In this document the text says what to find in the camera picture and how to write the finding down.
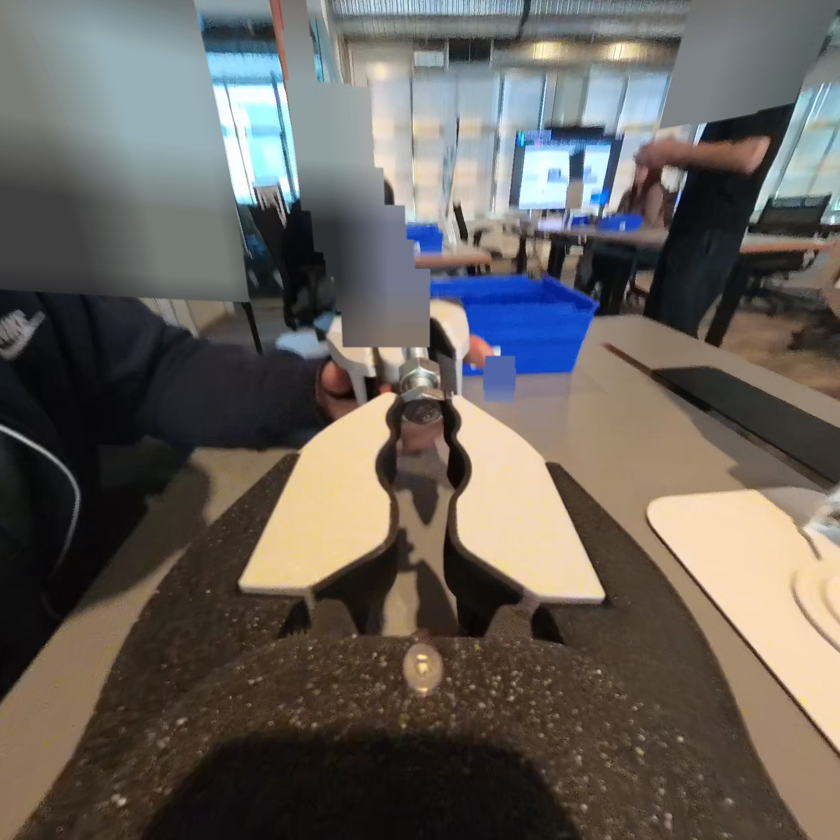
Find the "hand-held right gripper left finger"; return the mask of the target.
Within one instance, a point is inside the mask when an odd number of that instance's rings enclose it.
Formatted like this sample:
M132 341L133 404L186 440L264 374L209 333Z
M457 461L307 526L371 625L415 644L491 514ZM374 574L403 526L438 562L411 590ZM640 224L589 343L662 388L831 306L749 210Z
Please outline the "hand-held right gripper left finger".
M370 611L397 571L398 401L384 393L306 443L238 579L245 594Z

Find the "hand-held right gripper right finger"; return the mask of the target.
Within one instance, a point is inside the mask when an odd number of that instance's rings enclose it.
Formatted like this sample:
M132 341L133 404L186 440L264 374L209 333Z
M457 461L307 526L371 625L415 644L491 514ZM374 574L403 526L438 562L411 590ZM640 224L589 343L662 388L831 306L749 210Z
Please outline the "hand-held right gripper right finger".
M467 561L538 604L602 604L595 572L548 464L482 408L454 396L451 458L464 459L454 490L454 546Z

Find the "steel bolt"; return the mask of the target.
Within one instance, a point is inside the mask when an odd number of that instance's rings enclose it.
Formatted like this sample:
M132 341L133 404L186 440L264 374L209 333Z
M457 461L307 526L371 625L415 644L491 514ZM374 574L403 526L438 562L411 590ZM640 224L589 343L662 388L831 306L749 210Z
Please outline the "steel bolt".
M403 362L412 357L427 357L435 361L425 348L404 348L403 355ZM439 373L440 386L438 390L433 391L429 388L416 388L409 392L398 394L404 405L402 414L404 420L416 425L429 425L443 418L443 405L446 402L447 395L440 367Z

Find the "blue plastic bin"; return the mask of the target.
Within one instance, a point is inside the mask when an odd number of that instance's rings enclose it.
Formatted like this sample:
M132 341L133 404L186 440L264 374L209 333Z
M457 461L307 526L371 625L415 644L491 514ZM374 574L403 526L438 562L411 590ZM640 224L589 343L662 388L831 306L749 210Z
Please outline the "blue plastic bin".
M518 375L571 373L599 308L551 276L432 280L430 294L460 303L469 334L513 357Z

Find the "person's left forearm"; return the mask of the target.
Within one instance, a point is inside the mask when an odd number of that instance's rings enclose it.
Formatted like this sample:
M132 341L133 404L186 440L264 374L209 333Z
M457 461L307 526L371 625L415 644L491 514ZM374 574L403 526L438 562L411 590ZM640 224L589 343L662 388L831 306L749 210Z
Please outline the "person's left forearm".
M325 362L199 339L147 312L132 329L129 372L138 430L188 449L282 446L329 423Z

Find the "person's left hand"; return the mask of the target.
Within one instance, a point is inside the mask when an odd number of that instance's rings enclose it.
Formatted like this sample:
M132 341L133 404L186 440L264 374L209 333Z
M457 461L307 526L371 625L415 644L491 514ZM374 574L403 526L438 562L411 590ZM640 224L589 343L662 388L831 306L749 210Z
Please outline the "person's left hand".
M492 347L481 337L471 335L469 351L465 361L483 369L487 359L498 355L498 349ZM318 404L328 421L334 422L352 412L358 405L349 373L331 360L325 360L321 367L316 386ZM413 423L402 420L402 433L397 444L399 455L418 455L435 448L436 442L444 434L444 422L438 419L431 423Z

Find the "large display screen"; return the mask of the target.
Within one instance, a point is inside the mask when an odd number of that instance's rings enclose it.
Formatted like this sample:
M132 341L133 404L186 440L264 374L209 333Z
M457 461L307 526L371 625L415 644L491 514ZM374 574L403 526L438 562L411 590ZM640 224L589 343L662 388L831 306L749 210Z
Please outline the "large display screen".
M624 137L603 126L518 131L509 207L559 212L606 207L613 194Z

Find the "long wooden office table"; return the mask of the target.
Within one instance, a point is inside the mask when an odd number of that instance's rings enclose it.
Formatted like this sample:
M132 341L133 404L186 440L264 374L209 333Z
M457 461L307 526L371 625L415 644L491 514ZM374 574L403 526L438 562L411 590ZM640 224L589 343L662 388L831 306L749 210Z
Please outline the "long wooden office table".
M563 227L559 218L543 218L537 223L537 230L551 238L573 241L583 239L587 242L603 242L628 254L639 250L662 249L667 233L664 229L640 228L637 230L605 230L597 226ZM817 254L827 253L825 259L818 257L822 274L814 274L814 288L832 287L838 274L838 237L803 238L795 236L774 236L764 234L746 234L740 244L738 259L723 291L723 296L714 313L706 336L706 342L721 346L734 313L749 285L749 275L758 259L776 254Z

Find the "wooden document stand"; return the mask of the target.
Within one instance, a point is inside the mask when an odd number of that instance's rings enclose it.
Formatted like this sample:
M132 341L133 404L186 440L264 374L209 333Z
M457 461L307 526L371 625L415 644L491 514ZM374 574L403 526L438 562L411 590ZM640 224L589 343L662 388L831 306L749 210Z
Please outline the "wooden document stand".
M837 752L838 489L661 497L647 521Z

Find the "person's dark zip jacket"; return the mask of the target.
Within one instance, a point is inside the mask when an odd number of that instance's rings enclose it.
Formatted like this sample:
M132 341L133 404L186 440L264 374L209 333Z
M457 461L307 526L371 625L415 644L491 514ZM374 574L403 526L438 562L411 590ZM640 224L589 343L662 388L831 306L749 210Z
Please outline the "person's dark zip jacket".
M144 512L102 489L102 451L155 437L150 388L202 342L126 297L4 290L1 314L4 699Z

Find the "black office chair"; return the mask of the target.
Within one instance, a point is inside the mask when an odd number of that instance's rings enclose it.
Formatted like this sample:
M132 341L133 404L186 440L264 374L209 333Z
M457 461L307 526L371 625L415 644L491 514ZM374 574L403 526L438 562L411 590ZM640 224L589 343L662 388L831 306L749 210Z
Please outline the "black office chair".
M823 216L833 200L832 194L777 196L768 199L759 219L749 226L755 235L796 238L826 237ZM750 280L745 301L753 306L762 303L772 317L779 314L789 295L786 282L810 268L817 252L781 251L750 258Z

